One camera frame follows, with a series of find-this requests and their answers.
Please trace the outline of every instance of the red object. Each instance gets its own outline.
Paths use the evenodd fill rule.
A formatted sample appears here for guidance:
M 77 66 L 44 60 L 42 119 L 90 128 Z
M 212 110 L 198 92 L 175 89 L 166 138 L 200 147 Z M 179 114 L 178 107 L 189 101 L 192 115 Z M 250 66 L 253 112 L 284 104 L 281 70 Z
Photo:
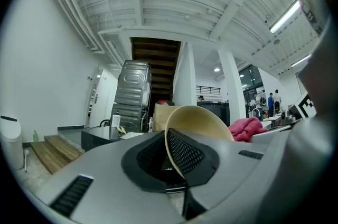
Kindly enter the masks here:
M 233 125 L 229 126 L 229 130 L 235 141 L 249 142 L 252 135 L 266 132 L 268 129 L 263 128 L 259 119 L 251 117 L 237 120 Z

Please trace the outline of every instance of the wooden step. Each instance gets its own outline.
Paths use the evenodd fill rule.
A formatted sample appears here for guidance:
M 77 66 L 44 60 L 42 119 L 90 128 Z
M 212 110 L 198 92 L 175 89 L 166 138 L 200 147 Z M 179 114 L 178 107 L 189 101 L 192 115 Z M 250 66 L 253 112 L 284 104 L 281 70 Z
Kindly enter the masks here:
M 160 44 L 160 43 L 138 43 L 134 42 L 136 49 L 162 50 L 169 52 L 177 51 L 177 44 Z
M 162 78 L 162 77 L 152 77 L 152 82 L 162 82 L 162 83 L 171 83 L 171 78 Z
M 152 88 L 170 90 L 170 87 L 171 87 L 170 84 L 161 84 L 161 83 L 153 83 L 152 82 Z
M 151 91 L 152 94 L 156 95 L 168 95 L 170 94 L 170 90 L 153 90 Z
M 47 142 L 32 142 L 31 146 L 42 165 L 51 174 L 54 174 L 68 164 Z
M 51 145 L 68 163 L 74 161 L 82 155 L 82 153 L 79 152 L 74 146 L 70 145 L 58 136 L 45 136 L 44 140 L 49 145 Z
M 166 69 L 156 69 L 152 68 L 152 75 L 167 75 L 172 76 L 174 74 L 173 70 L 166 70 Z
M 177 57 L 176 52 L 172 53 L 172 52 L 167 52 L 167 51 L 148 50 L 148 49 L 135 49 L 134 54 L 137 56 L 146 55 L 148 56 L 146 58 L 150 58 L 151 55 L 155 57 L 168 57 L 172 59 L 176 59 Z
M 153 66 L 168 66 L 168 67 L 174 67 L 175 62 L 172 61 L 157 61 L 157 60 L 149 60 L 149 59 L 142 59 L 142 61 L 149 62 L 149 64 Z

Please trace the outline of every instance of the fluorescent light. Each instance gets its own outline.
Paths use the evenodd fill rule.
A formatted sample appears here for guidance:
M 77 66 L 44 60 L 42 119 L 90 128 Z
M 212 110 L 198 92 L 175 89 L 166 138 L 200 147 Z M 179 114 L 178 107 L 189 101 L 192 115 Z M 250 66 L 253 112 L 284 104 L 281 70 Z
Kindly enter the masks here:
M 312 54 L 306 56 L 305 58 L 302 58 L 300 61 L 297 61 L 296 63 L 292 64 L 291 67 L 296 66 L 297 64 L 301 63 L 302 61 L 305 61 L 306 59 L 310 58 Z
M 271 33 L 275 33 L 301 6 L 301 2 L 296 0 L 285 15 L 270 29 Z

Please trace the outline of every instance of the white door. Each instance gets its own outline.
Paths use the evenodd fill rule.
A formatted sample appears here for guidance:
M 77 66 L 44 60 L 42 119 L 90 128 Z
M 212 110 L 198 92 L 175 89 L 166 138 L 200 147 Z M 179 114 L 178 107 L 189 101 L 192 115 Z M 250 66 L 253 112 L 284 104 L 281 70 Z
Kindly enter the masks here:
M 106 118 L 107 101 L 110 90 L 110 82 L 107 72 L 104 70 L 97 85 L 91 106 L 89 127 L 96 127 Z

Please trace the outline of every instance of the black mesh grille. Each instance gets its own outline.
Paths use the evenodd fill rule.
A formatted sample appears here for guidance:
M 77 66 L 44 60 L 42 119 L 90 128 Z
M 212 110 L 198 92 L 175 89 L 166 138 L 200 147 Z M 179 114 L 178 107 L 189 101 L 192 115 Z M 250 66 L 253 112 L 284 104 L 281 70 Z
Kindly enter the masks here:
M 168 141 L 172 157 L 182 174 L 191 172 L 204 159 L 204 154 L 201 150 L 186 143 L 172 132 L 169 132 Z
M 255 153 L 255 152 L 251 152 L 251 151 L 247 151 L 247 150 L 242 150 L 238 154 L 249 157 L 249 158 L 258 159 L 258 160 L 261 160 L 262 157 L 264 156 L 264 154 Z
M 58 213 L 69 217 L 74 211 L 93 179 L 78 176 L 70 186 L 52 203 L 51 208 Z
M 165 150 L 164 135 L 137 154 L 138 164 L 144 169 L 154 165 L 161 166 L 163 159 L 158 159 L 156 157 L 156 155 L 159 153 L 159 150 Z

